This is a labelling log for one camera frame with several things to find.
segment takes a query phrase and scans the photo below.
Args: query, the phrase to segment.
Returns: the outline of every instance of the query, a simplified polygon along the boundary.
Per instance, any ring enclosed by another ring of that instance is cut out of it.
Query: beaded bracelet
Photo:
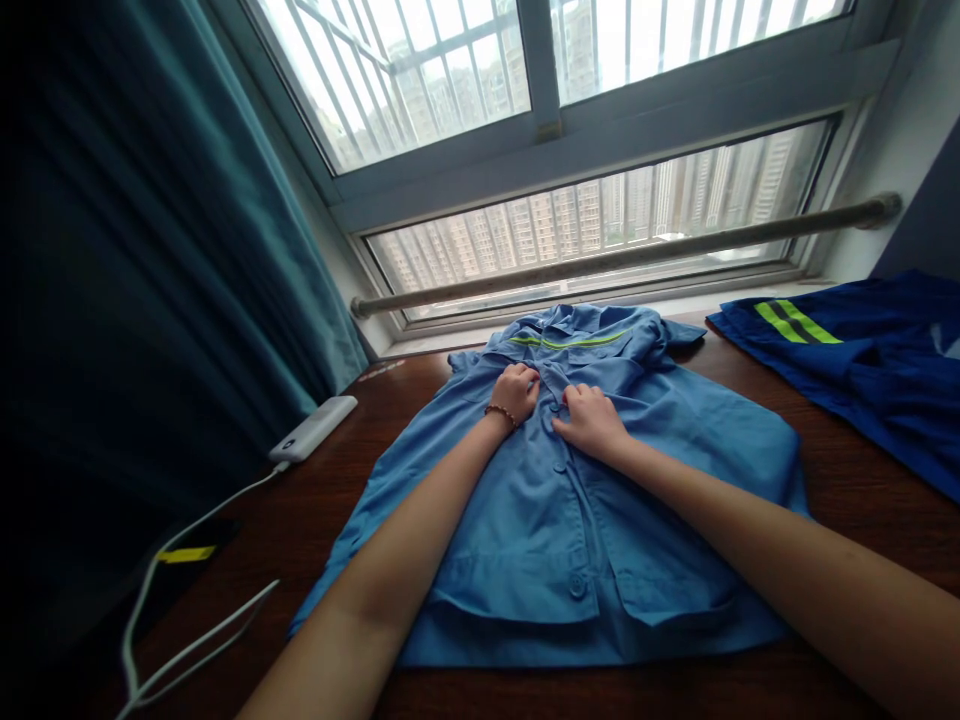
[[[499,405],[490,404],[490,405],[487,405],[486,409],[483,411],[483,414],[486,415],[491,410],[496,410],[498,413],[503,413],[504,415],[506,415],[507,420],[513,423],[513,432],[516,432],[517,430],[520,429],[520,423],[517,422],[517,419],[506,408],[500,407]]]

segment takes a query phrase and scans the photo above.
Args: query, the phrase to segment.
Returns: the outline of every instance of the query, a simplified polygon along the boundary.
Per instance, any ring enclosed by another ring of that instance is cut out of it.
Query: charging cable
[[[117,715],[116,720],[124,720],[131,712],[137,708],[144,707],[149,705],[152,702],[159,700],[161,697],[166,695],[170,690],[179,685],[181,682],[186,680],[194,672],[202,668],[208,662],[213,660],[217,655],[226,650],[230,645],[232,645],[244,631],[249,627],[250,623],[253,622],[253,619],[257,616],[257,613],[260,612],[260,608],[263,607],[263,603],[266,602],[267,597],[270,593],[273,592],[273,589],[280,584],[279,580],[274,580],[272,583],[267,585],[263,590],[258,592],[247,602],[245,602],[241,607],[239,607],[230,617],[221,622],[216,627],[208,630],[201,637],[197,638],[194,642],[190,643],[183,650],[174,655],[168,662],[166,662],[163,667],[157,670],[153,675],[147,678],[143,684],[140,683],[137,676],[137,664],[133,659],[133,631],[137,626],[137,620],[140,618],[140,613],[143,610],[143,604],[147,599],[147,593],[150,590],[150,583],[153,581],[153,576],[157,570],[157,564],[160,562],[160,556],[165,553],[169,548],[177,544],[177,542],[184,537],[187,533],[193,530],[197,525],[209,520],[211,517],[220,512],[224,507],[229,505],[231,502],[236,500],[238,497],[244,493],[250,492],[254,488],[260,487],[264,483],[273,480],[277,475],[282,473],[290,467],[289,462],[277,463],[276,467],[262,480],[258,480],[252,485],[248,485],[239,492],[231,495],[222,503],[217,505],[213,510],[208,512],[206,515],[201,517],[199,520],[195,520],[190,525],[185,527],[183,530],[178,532],[172,538],[167,540],[163,546],[153,554],[153,557],[150,559],[150,564],[147,566],[147,572],[143,577],[143,582],[140,584],[140,593],[137,595],[137,602],[133,606],[133,612],[130,613],[130,619],[127,620],[127,626],[123,631],[123,641],[120,645],[120,658],[123,664],[123,678],[127,686],[127,704],[124,705],[123,709],[120,711],[120,714]],[[218,632],[223,630],[225,627],[230,625],[238,617],[242,616],[250,608],[253,608],[253,612],[250,613],[250,616],[247,618],[247,621],[243,626],[232,636],[229,640],[224,642],[220,647],[212,652],[208,653],[205,657],[198,660],[196,663],[191,665],[187,670],[180,673],[176,678],[167,683],[162,689],[155,692],[153,695],[147,695],[149,692],[162,678],[167,674],[172,668],[174,668],[177,663],[187,657],[190,653],[200,647],[203,643],[209,640],[211,637],[216,635]]]

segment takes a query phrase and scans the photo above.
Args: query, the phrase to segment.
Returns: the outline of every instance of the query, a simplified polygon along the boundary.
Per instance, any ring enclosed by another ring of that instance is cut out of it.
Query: window sill
[[[808,292],[814,292],[822,287],[833,285],[829,280],[798,280],[782,282],[759,287],[739,288],[725,292],[713,292],[690,297],[673,298],[659,302],[644,303],[646,307],[656,310],[663,316],[679,315],[681,313],[702,312],[704,315],[717,312],[720,305],[733,300],[748,297],[793,297]],[[442,350],[457,350],[459,348],[483,345],[490,339],[490,335],[503,330],[509,323],[502,319],[490,325],[470,330],[459,330],[431,337],[413,340],[401,340],[391,345],[379,357],[379,360],[422,355],[423,353],[439,352]]]

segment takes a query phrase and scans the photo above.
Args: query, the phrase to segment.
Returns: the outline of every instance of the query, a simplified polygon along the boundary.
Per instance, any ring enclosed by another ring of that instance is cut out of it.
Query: shirt button
[[[570,576],[570,595],[577,600],[587,594],[587,583],[582,576],[574,573]]]

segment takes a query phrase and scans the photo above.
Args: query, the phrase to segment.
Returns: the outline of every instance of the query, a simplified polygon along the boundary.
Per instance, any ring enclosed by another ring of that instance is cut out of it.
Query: yellow reflective stripe
[[[790,323],[777,317],[777,314],[773,311],[773,308],[770,307],[769,303],[758,303],[753,307],[758,313],[760,313],[760,317],[773,325],[777,331],[790,342],[807,342],[802,337],[797,335],[797,331],[790,327]]]
[[[780,307],[786,311],[787,315],[799,322],[803,326],[804,330],[813,335],[820,342],[834,344],[843,342],[843,340],[838,340],[822,327],[817,325],[817,323],[815,323],[808,315],[804,315],[802,312],[797,310],[797,307],[789,300],[778,300],[777,302],[780,303]]]
[[[520,345],[546,345],[552,350],[563,350],[568,347],[595,347],[597,345],[606,345],[607,343],[612,343],[619,337],[622,337],[627,331],[617,333],[608,338],[598,338],[596,340],[581,340],[579,342],[567,343],[565,345],[560,345],[559,343],[552,343],[549,340],[542,340],[540,338],[507,338],[510,342],[515,342]]]

